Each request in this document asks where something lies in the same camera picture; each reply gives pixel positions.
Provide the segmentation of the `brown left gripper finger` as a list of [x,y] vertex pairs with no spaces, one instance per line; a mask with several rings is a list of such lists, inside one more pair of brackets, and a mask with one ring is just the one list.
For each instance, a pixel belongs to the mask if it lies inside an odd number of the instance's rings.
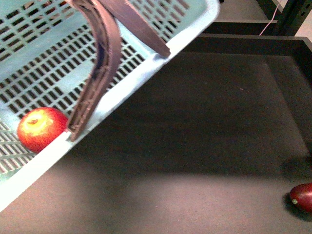
[[100,99],[115,76],[121,58],[119,27],[112,14],[98,0],[69,0],[87,19],[95,39],[96,60],[67,122],[74,142],[82,134]]

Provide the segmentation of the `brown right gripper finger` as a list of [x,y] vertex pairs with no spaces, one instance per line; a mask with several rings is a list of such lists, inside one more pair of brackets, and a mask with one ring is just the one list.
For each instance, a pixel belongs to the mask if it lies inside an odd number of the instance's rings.
[[163,58],[169,57],[169,47],[129,1],[101,0],[100,3],[141,42]]

